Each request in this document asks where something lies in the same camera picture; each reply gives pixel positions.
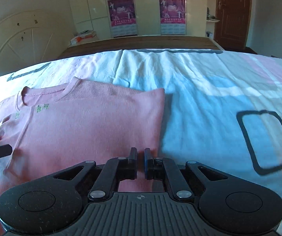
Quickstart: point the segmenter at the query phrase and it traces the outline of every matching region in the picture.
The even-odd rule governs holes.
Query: wall shelf
[[[220,22],[220,20],[217,20],[217,19],[212,19],[212,20],[206,20],[207,22],[214,22],[214,23],[216,23],[216,22]]]

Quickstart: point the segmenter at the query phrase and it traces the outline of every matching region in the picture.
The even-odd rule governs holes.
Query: white bed sheet
[[[73,76],[138,90],[165,88],[160,156],[179,164],[199,161],[282,197],[282,59],[212,50],[103,52],[1,76],[0,101],[24,86],[51,87]],[[279,117],[255,114],[261,110]],[[243,123],[253,150],[237,121],[241,111],[252,111]]]

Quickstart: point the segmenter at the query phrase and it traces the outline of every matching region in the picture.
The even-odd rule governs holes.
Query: bed headboard
[[[70,44],[72,30],[58,16],[24,11],[0,21],[0,76],[56,59]]]

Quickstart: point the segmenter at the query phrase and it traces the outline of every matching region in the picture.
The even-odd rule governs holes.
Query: wooden bed frame
[[[208,37],[150,35],[113,38],[68,47],[58,59],[83,56],[105,51],[135,49],[212,49],[223,50]]]

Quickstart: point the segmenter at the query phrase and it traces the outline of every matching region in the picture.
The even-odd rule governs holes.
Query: decorative item on shelf
[[[206,36],[213,39],[213,33],[210,31],[206,31]]]
[[[210,15],[210,9],[209,7],[206,8],[206,20],[210,20],[211,19],[211,15]]]
[[[96,35],[96,32],[94,30],[85,30],[81,32],[79,35],[71,39],[70,41],[71,45],[75,45],[84,39],[93,38],[95,35]]]

